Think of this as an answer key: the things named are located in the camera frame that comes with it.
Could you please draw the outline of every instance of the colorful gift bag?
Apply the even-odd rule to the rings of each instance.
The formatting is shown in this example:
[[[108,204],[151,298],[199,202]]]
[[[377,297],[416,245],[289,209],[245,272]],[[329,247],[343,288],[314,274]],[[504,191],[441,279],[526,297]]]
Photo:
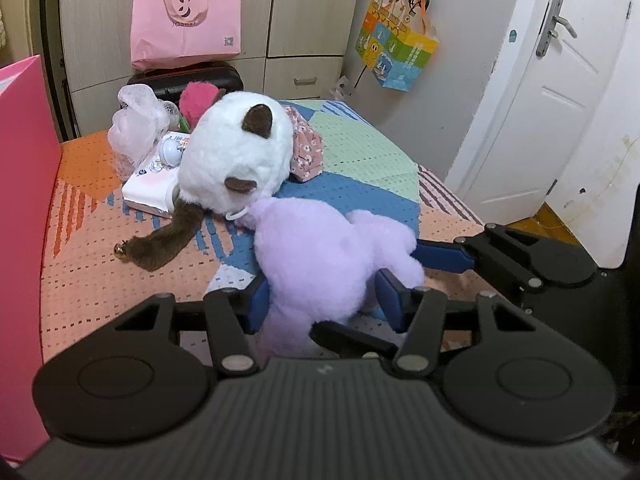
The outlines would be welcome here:
[[[384,88],[407,92],[438,46],[438,40],[409,27],[403,7],[394,14],[395,1],[388,8],[372,0],[356,41],[356,51]]]
[[[131,64],[178,68],[240,53],[240,0],[133,0]]]

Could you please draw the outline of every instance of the brown plush ear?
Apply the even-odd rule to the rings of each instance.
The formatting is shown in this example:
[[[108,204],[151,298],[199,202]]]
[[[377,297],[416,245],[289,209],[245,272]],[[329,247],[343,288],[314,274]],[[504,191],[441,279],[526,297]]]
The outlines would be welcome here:
[[[234,176],[228,176],[225,179],[225,187],[229,191],[234,191],[242,195],[251,193],[257,186],[258,183],[255,180],[242,180]]]
[[[244,116],[242,129],[268,139],[271,135],[272,124],[273,115],[271,114],[271,109],[267,105],[255,105],[249,108],[249,111]]]
[[[220,99],[222,99],[224,96],[226,95],[226,89],[224,88],[218,88],[218,93],[216,94],[216,96],[213,98],[213,102],[211,103],[211,106],[213,106],[214,104],[216,104],[218,101],[220,101]]]

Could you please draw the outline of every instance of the tissue box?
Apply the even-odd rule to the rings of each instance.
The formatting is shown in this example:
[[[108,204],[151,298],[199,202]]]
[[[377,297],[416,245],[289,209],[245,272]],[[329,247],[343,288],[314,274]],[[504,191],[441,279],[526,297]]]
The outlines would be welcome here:
[[[180,141],[189,134],[168,132],[165,137]],[[178,192],[178,167],[162,164],[158,146],[122,186],[122,198],[130,208],[165,218],[171,218]]]

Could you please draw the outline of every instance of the drawer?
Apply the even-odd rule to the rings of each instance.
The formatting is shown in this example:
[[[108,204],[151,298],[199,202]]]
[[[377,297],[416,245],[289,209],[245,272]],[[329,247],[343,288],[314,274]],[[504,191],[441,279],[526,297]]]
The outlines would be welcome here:
[[[242,78],[244,89],[247,92],[262,93],[264,86],[264,58],[230,59],[229,65],[235,67]]]
[[[267,59],[264,93],[274,99],[320,97],[340,77],[342,57]]]

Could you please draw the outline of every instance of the wooden floor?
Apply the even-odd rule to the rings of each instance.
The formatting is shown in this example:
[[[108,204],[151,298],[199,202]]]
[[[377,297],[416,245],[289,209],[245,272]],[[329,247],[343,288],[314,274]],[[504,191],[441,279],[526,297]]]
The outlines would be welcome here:
[[[520,229],[527,233],[555,238],[569,244],[579,245],[578,240],[565,227],[561,219],[547,205],[543,204],[540,210],[532,218],[525,218],[513,224],[509,224],[514,229]]]

